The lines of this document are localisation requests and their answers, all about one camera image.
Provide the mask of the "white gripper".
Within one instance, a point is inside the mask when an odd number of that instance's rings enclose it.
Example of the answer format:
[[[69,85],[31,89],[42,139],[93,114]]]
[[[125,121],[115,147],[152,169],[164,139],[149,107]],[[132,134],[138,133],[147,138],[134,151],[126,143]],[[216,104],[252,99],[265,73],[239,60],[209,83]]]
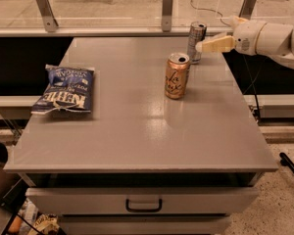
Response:
[[[259,34],[265,26],[265,21],[254,21],[230,16],[228,24],[233,29],[232,36],[205,39],[196,44],[195,49],[201,53],[223,53],[230,52],[232,49],[238,53],[254,56]]]

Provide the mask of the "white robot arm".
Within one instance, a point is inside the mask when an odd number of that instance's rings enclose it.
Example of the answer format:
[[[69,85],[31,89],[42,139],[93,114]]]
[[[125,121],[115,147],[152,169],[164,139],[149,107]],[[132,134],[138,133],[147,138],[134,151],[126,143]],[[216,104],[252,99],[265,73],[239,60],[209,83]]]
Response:
[[[200,41],[195,50],[201,53],[229,52],[266,56],[278,64],[294,70],[294,25],[247,20],[233,16],[231,35],[218,34]]]

